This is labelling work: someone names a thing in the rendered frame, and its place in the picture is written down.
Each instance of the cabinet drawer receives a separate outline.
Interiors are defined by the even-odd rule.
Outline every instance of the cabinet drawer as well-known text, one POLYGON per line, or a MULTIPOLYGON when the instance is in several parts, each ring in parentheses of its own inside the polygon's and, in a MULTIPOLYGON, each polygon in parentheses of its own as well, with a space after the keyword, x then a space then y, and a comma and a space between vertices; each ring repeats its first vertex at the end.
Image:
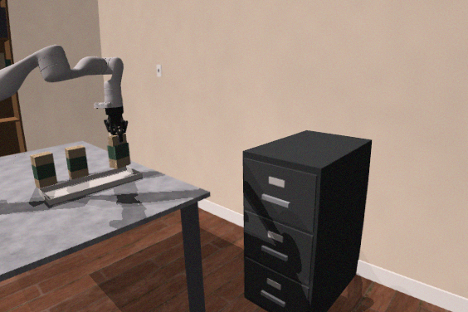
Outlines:
POLYGON ((312 236, 244 212, 245 256, 302 284, 309 284, 312 236))
POLYGON ((316 176, 244 158, 244 209, 312 233, 316 176))
POLYGON ((309 288, 250 260, 244 259, 244 295, 269 312, 307 312, 309 288))

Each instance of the silver drawer handle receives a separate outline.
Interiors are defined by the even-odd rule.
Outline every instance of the silver drawer handle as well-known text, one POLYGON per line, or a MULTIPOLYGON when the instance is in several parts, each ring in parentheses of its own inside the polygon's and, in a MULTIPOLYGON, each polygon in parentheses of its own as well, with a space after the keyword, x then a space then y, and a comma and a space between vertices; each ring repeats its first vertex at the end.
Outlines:
POLYGON ((288 256, 287 255, 283 255, 282 253, 278 252, 278 251, 275 251, 265 245, 262 245, 261 246, 261 250, 274 256, 274 257, 277 257, 279 258, 280 260, 283 260, 284 262, 287 262, 288 261, 288 256))
POLYGON ((284 201, 284 200, 281 200, 279 198, 269 196, 269 195, 266 195, 266 194, 261 195, 261 199, 263 201, 267 201, 267 202, 277 204, 278 206, 282 206, 284 208, 288 208, 290 206, 290 202, 287 202, 287 201, 284 201))
POLYGON ((281 243, 283 243, 283 236, 280 234, 276 234, 275 232, 266 232, 266 235, 268 236, 269 239, 277 240, 281 243))
POLYGON ((285 188, 285 180, 283 179, 268 177, 268 183, 270 185, 275 185, 279 188, 285 188))
POLYGON ((260 295, 266 297, 268 300, 275 302, 277 305, 281 307, 285 307, 286 303, 283 300, 278 299, 277 297, 273 296, 272 294, 268 294, 266 291, 262 290, 260 295))
POLYGON ((278 290, 281 290, 281 284, 277 283, 276 281, 270 278, 266 278, 266 284, 268 284, 269 286, 273 286, 274 288, 278 290))

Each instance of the robotic arm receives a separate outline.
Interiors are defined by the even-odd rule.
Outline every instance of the robotic arm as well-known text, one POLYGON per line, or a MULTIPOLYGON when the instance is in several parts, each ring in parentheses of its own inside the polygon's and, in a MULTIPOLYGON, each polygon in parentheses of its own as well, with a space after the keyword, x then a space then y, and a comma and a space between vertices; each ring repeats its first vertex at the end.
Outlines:
POLYGON ((104 83, 104 99, 95 103, 95 108, 105 108, 109 116, 104 120, 107 131, 118 135, 122 142, 122 134, 127 130, 128 121, 122 117, 124 105, 120 83, 124 72, 124 63, 120 58, 99 58, 87 56, 71 69, 61 46, 49 46, 27 56, 11 66, 0 70, 0 100, 14 95, 21 87, 28 74, 39 66, 42 77, 47 82, 57 82, 75 79, 87 75, 112 74, 110 80, 104 83))

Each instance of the marble tabletop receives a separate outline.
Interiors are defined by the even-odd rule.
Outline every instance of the marble tabletop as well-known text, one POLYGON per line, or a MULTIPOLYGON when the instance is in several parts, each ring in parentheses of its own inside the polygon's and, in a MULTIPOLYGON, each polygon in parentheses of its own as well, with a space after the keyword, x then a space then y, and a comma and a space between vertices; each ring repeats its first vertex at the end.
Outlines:
POLYGON ((143 179, 48 207, 34 183, 30 155, 52 152, 60 183, 69 180, 65 148, 77 145, 86 148, 90 174, 111 170, 107 150, 86 142, 0 157, 0 281, 210 196, 132 162, 143 179))

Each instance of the bookshelf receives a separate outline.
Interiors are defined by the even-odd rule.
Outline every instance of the bookshelf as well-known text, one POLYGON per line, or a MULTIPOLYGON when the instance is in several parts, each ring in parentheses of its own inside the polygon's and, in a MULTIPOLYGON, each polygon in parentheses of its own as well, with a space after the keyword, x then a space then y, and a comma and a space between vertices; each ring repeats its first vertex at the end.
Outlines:
MULTIPOLYGON (((0 69, 13 64, 8 0, 0 0, 0 69)), ((0 101, 0 157, 26 152, 18 93, 0 101)))

